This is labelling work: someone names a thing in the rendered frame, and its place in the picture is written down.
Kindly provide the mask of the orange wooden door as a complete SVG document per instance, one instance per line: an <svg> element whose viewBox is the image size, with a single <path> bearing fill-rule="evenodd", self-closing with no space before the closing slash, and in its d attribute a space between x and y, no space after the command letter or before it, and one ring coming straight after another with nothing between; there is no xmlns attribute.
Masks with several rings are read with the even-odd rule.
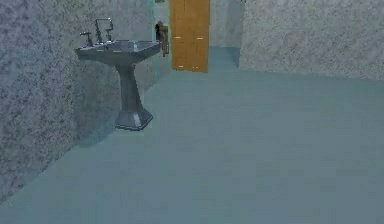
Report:
<svg viewBox="0 0 384 224"><path fill-rule="evenodd" d="M172 68L208 72L210 0L169 0Z"/></svg>

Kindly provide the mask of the grey pedestal sink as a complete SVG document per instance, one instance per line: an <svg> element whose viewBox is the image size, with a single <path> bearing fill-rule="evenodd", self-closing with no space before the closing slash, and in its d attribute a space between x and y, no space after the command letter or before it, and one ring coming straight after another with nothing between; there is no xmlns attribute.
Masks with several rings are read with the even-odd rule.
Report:
<svg viewBox="0 0 384 224"><path fill-rule="evenodd" d="M79 60L97 61L113 66L120 77L121 109L115 121L117 129L141 131L153 119L141 102L137 81L136 65L158 54L161 45L156 41L113 40L110 32L114 29L111 18L97 18L94 22L96 42L89 31L86 45L75 48Z"/></svg>

